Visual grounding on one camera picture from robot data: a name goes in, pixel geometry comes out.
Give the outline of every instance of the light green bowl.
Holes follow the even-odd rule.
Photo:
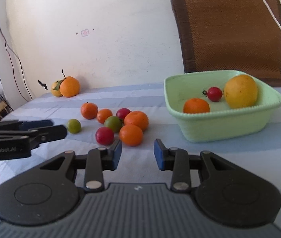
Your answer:
[[[226,82],[240,71],[223,70],[187,73],[171,76],[164,81],[167,110],[176,118],[184,137],[191,142],[223,140],[262,130],[273,110],[281,105],[281,94],[271,86],[252,76],[257,83],[258,98],[252,107],[230,109],[224,97],[211,102],[202,94],[212,86],[222,91]],[[183,113],[187,99],[202,98],[210,105],[209,113]]]

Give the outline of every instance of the chair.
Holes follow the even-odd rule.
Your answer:
[[[240,70],[281,86],[281,31],[262,0],[171,0],[184,72]],[[281,24],[279,0],[266,0]]]

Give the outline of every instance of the table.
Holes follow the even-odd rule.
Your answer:
[[[10,113],[6,120],[52,119],[55,124],[65,124],[69,119],[76,118],[81,122],[82,131],[68,134],[64,140],[42,144],[32,151],[30,158],[0,161],[0,183],[65,150],[74,150],[80,155],[98,147],[95,132],[101,124],[81,116],[80,107],[85,102],[95,103],[99,109],[109,108],[114,113],[127,107],[132,111],[141,110],[149,116],[150,126],[144,133],[143,143],[134,148],[123,146],[118,169],[104,172],[106,183],[169,184],[171,171],[159,171],[153,153],[154,140],[160,138],[166,147],[186,149],[190,154],[210,150],[270,181],[281,191],[281,107],[273,113],[266,128],[258,133],[230,140],[190,143],[166,109],[162,83],[90,89],[70,99],[56,98],[49,93]],[[191,176],[192,185],[199,185],[197,171],[192,170]],[[82,184],[82,170],[79,170],[76,185]],[[281,228],[281,210],[275,223]]]

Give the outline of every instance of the green cherry tomato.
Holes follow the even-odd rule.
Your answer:
[[[76,134],[81,131],[81,123],[77,119],[70,119],[67,122],[68,132]]]
[[[110,116],[105,120],[104,126],[109,127],[114,133],[117,133],[122,128],[122,121],[117,116]]]

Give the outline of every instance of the orange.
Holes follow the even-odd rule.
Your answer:
[[[188,99],[183,106],[184,113],[209,113],[210,106],[207,101],[200,98]]]
[[[112,115],[112,111],[110,109],[105,108],[97,113],[97,120],[99,123],[104,124],[105,120]]]
[[[60,93],[65,97],[73,97],[80,92],[80,83],[74,77],[66,77],[60,84]]]
[[[119,138],[129,146],[138,146],[143,140],[143,132],[136,125],[125,125],[119,131]]]
[[[136,125],[145,131],[149,125],[148,116],[141,111],[130,112],[124,119],[125,125]]]
[[[93,103],[84,103],[80,109],[82,116],[88,120],[97,117],[98,110],[97,105]]]

